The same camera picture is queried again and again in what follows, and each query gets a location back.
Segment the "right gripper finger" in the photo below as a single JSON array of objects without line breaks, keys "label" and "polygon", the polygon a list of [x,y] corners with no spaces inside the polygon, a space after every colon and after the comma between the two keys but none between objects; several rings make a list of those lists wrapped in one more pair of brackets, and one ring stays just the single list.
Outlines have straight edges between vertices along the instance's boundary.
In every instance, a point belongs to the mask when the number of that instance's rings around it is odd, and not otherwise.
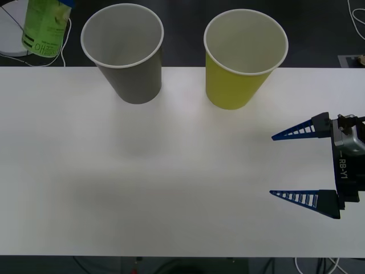
[{"label": "right gripper finger", "polygon": [[332,219],[340,219],[338,196],[335,190],[270,190],[270,194]]},{"label": "right gripper finger", "polygon": [[290,139],[329,138],[331,120],[328,112],[318,114],[296,126],[290,127],[271,137],[273,141]]}]

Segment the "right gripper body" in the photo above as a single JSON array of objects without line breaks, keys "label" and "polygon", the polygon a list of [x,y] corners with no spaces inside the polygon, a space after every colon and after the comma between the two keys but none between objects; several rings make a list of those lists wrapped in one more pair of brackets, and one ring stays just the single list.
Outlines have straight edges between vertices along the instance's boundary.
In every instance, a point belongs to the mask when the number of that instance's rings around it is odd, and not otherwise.
[{"label": "right gripper body", "polygon": [[359,192],[364,192],[364,155],[347,155],[333,143],[332,158],[337,193],[336,210],[344,210],[345,202],[360,202]]}]

